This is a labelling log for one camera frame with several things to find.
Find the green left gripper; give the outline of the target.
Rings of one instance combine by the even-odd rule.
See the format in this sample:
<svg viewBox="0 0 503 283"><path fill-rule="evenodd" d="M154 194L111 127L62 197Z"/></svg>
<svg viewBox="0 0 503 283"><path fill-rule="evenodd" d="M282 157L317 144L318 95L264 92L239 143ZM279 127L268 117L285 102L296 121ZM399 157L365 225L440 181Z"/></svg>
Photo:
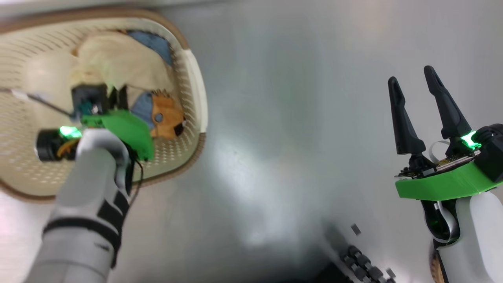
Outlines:
<svg viewBox="0 0 503 283"><path fill-rule="evenodd" d="M113 110L117 104L119 110ZM60 127L39 131L35 142L37 158L42 162L73 161L85 131L108 130L132 150L134 160L152 160L154 144L149 127L128 111L127 86L118 91L116 88L112 89L108 95L108 109L111 111L107 114L84 115L81 118L81 127Z"/></svg>

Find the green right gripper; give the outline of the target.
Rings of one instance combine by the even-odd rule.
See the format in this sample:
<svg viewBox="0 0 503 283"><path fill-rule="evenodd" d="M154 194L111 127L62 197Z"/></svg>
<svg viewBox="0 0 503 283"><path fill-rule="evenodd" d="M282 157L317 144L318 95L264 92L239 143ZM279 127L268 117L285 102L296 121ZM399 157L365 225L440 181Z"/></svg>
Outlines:
<svg viewBox="0 0 503 283"><path fill-rule="evenodd" d="M398 176L395 187L399 197L452 200L478 195L502 185L502 125L492 124L472 131L435 69L425 66L424 75L438 106L442 137L458 139L449 144L453 150L451 155L433 162L432 173L413 175L404 172ZM388 79L388 90L397 154L422 154L426 146L417 137L410 121L396 77Z"/></svg>

